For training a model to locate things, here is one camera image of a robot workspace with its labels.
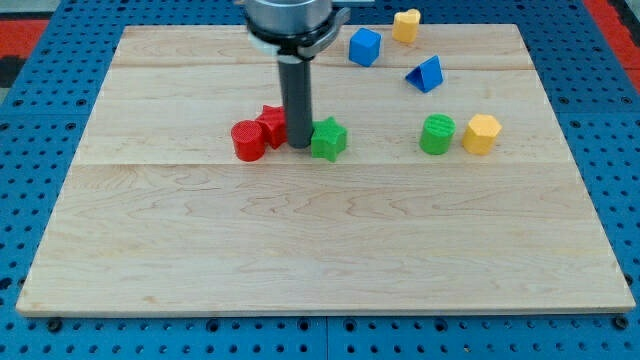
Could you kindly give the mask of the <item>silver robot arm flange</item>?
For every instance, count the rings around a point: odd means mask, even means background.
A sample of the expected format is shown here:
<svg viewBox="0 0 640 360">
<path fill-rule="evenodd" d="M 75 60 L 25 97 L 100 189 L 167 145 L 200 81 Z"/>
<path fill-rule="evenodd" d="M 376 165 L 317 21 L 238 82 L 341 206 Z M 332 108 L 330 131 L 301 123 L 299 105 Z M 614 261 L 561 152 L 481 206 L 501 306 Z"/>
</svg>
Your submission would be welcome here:
<svg viewBox="0 0 640 360">
<path fill-rule="evenodd" d="M 313 60 L 338 38 L 352 14 L 332 0 L 245 0 L 241 7 L 251 44 L 287 64 Z"/>
</svg>

